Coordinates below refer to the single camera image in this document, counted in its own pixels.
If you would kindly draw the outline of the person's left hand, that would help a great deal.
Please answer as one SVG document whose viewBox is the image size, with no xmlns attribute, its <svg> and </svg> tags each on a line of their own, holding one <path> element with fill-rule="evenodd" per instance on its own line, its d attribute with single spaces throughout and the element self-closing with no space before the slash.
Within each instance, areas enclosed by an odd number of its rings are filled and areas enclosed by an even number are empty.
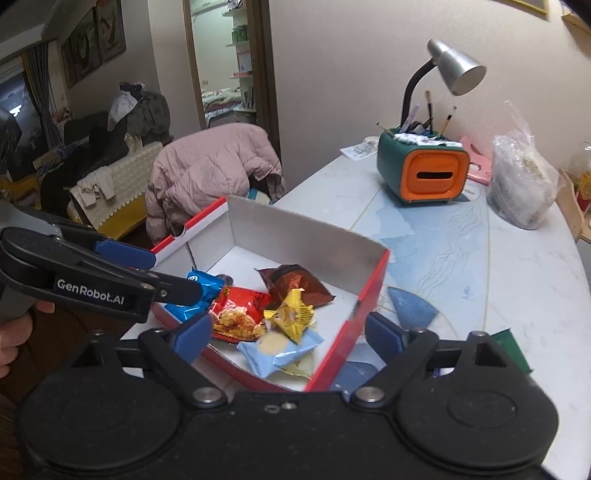
<svg viewBox="0 0 591 480">
<path fill-rule="evenodd" d="M 18 349 L 31 336 L 33 320 L 29 312 L 8 320 L 0 327 L 0 378 L 5 378 L 18 356 Z"/>
</svg>

